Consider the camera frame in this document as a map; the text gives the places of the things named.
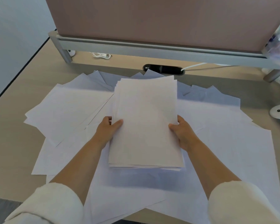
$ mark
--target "wooden desk surface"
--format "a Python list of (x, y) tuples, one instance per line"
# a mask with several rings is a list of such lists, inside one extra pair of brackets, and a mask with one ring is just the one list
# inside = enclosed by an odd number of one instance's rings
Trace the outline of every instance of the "wooden desk surface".
[[(44, 136), (23, 121), (25, 113), (39, 104), (57, 83), (67, 83), (83, 72), (89, 74), (94, 70), (132, 76), (147, 63), (180, 67), (195, 64), (120, 55), (98, 60), (85, 52), (78, 52), (73, 63), (66, 64), (49, 40), (0, 98), (0, 198), (24, 201), (45, 184), (45, 176), (31, 175)], [(257, 68), (205, 64), (175, 78), (189, 85), (214, 85), (222, 93), (239, 97), (241, 109), (254, 123), (272, 131), (280, 178), (280, 121), (268, 114), (271, 107), (280, 104), (280, 86), (266, 83), (262, 77)], [(144, 223), (186, 223), (148, 209), (126, 219)]]

